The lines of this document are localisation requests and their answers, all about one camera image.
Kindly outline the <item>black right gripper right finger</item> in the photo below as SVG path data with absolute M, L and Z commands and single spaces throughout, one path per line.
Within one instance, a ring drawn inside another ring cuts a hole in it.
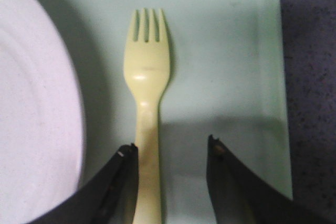
M 284 196 L 208 137 L 206 179 L 217 223 L 330 223 Z

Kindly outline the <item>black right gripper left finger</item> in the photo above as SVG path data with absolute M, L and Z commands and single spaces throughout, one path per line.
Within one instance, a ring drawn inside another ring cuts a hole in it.
M 97 174 L 71 197 L 31 223 L 131 223 L 138 192 L 138 148 L 122 145 Z

